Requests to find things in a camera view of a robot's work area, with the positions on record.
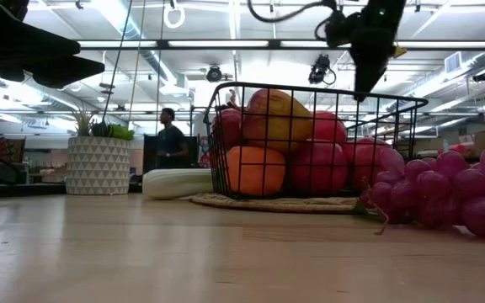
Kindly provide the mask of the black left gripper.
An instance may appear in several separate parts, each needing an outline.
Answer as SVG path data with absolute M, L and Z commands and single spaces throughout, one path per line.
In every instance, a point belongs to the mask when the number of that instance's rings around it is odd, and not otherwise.
M 48 88 L 63 88 L 66 85 L 104 72 L 104 63 L 76 55 L 80 45 L 60 35 L 36 28 L 24 22 L 29 0 L 0 1 L 0 78 L 22 82 L 24 69 L 31 66 L 33 79 Z M 36 63 L 30 57 L 62 57 Z

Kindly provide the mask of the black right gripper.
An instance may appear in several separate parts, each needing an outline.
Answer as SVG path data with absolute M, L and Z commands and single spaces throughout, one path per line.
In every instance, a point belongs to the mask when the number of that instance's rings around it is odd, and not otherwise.
M 394 55 L 391 44 L 396 38 L 406 1 L 369 0 L 359 12 L 348 16 L 335 1 L 329 3 L 333 12 L 326 23 L 326 42 L 330 48 L 347 44 L 352 47 L 349 53 L 355 65 L 354 99 L 364 100 L 384 75 Z M 371 43 L 387 46 L 363 46 Z

